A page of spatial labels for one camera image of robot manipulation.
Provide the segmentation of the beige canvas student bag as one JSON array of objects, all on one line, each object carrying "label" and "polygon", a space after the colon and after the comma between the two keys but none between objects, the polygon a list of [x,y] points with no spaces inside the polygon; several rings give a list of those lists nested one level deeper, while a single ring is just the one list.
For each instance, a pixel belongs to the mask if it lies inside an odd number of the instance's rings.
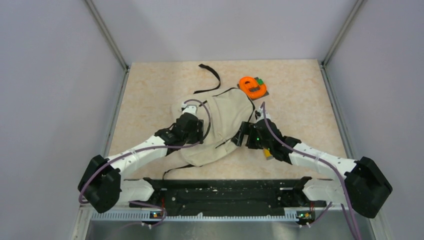
[{"label": "beige canvas student bag", "polygon": [[242,90],[237,87],[221,88],[221,78],[212,67],[202,63],[198,66],[211,72],[218,85],[196,90],[171,107],[173,117],[177,118],[183,113],[181,105],[188,100],[190,105],[197,107],[196,115],[203,121],[202,144],[180,150],[188,167],[202,167],[235,151],[238,146],[234,138],[242,123],[249,122],[255,111],[254,103]]}]

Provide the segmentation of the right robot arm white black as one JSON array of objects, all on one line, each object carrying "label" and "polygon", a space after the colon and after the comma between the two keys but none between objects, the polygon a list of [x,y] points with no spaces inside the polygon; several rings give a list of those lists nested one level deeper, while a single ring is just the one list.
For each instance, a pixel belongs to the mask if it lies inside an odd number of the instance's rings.
[{"label": "right robot arm white black", "polygon": [[342,158],[317,150],[297,138],[282,135],[268,118],[242,122],[231,141],[239,147],[245,136],[249,149],[268,150],[280,162],[309,168],[325,177],[302,178],[293,192],[293,200],[299,206],[307,206],[311,201],[332,202],[373,219],[393,192],[371,158]]}]

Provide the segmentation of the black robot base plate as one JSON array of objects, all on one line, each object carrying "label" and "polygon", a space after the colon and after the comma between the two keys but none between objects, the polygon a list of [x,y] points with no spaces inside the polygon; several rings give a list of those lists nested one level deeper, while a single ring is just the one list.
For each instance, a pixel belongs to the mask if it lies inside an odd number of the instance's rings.
[{"label": "black robot base plate", "polygon": [[159,180],[147,178],[154,192],[147,204],[164,208],[169,217],[283,216],[286,208],[327,206],[310,201],[301,191],[302,179]]}]

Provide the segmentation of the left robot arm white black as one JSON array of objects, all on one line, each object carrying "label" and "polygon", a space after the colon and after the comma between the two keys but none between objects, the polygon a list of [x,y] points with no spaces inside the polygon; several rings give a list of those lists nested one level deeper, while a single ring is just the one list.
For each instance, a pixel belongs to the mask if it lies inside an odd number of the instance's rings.
[{"label": "left robot arm white black", "polygon": [[161,198],[159,191],[144,179],[129,180],[128,177],[154,160],[201,144],[203,129],[203,120],[186,112],[170,127],[158,130],[135,147],[108,157],[94,156],[78,184],[78,201],[90,204],[98,213],[131,201],[156,206]]}]

